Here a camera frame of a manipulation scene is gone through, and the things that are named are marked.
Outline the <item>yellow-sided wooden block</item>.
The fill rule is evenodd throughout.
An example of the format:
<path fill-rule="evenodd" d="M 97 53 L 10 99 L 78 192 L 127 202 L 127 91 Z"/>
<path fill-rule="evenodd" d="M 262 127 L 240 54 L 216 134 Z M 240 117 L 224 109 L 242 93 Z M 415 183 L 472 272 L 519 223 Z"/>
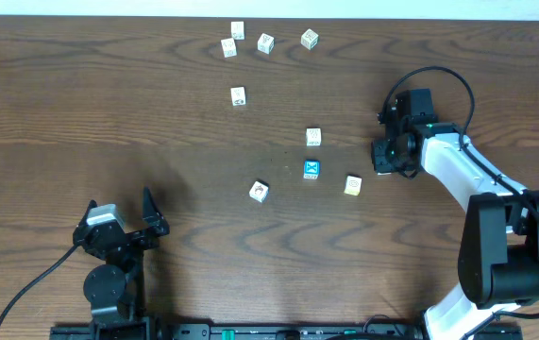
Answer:
<path fill-rule="evenodd" d="M 362 178 L 347 176 L 344 193 L 351 196 L 358 196 L 361 192 Z"/>

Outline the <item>wooden block mid table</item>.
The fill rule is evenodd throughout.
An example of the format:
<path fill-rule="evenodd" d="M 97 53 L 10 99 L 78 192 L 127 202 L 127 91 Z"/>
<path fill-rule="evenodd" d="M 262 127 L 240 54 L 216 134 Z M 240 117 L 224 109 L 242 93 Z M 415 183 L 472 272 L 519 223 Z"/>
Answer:
<path fill-rule="evenodd" d="M 306 146 L 319 146 L 322 143 L 322 131 L 318 127 L 306 129 Z"/>

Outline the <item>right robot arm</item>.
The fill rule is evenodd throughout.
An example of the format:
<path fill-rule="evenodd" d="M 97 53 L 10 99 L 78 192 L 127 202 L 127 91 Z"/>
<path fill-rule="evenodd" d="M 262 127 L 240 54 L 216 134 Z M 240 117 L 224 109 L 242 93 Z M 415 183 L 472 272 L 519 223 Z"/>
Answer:
<path fill-rule="evenodd" d="M 501 316 L 539 301 L 539 191 L 498 171 L 454 123 L 434 113 L 430 90 L 398 93 L 371 144 L 380 175 L 437 178 L 465 212 L 458 284 L 423 314 L 427 339 L 479 339 Z"/>

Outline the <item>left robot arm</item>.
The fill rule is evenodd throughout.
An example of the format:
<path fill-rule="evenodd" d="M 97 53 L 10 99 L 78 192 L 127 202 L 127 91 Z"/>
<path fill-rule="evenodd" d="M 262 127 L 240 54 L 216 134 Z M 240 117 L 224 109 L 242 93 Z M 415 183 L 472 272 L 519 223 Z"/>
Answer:
<path fill-rule="evenodd" d="M 94 339 L 164 339 L 161 321 L 146 311 L 143 256 L 160 246 L 170 227 L 151 191 L 143 189 L 146 227 L 126 232 L 124 219 L 114 204 L 91 201 L 73 233 L 77 247 L 103 261 L 83 284 L 91 304 Z"/>

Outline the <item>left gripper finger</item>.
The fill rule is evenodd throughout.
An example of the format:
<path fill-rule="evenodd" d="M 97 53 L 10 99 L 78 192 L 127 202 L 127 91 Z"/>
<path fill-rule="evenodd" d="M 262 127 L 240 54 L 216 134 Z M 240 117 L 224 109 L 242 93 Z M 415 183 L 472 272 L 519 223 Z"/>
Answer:
<path fill-rule="evenodd" d="M 148 187 L 143 188 L 143 221 L 157 236 L 164 236 L 170 232 L 170 226 L 158 209 Z"/>
<path fill-rule="evenodd" d="M 89 213 L 91 212 L 92 209 L 96 208 L 97 207 L 97 203 L 95 200 L 91 200 L 87 206 L 87 209 L 86 211 L 84 212 L 81 220 L 78 222 L 77 224 L 77 229 L 78 230 L 84 230 L 88 227 L 88 223 L 87 223 L 87 219 L 88 219 L 88 216 L 89 216 Z"/>

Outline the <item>blue X wooden block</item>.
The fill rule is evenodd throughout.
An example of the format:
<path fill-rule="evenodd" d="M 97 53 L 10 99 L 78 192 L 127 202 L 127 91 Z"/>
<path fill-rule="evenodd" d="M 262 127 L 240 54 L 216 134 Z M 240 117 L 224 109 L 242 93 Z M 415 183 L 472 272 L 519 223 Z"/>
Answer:
<path fill-rule="evenodd" d="M 304 161 L 303 178 L 318 179 L 321 172 L 321 163 L 319 161 Z"/>

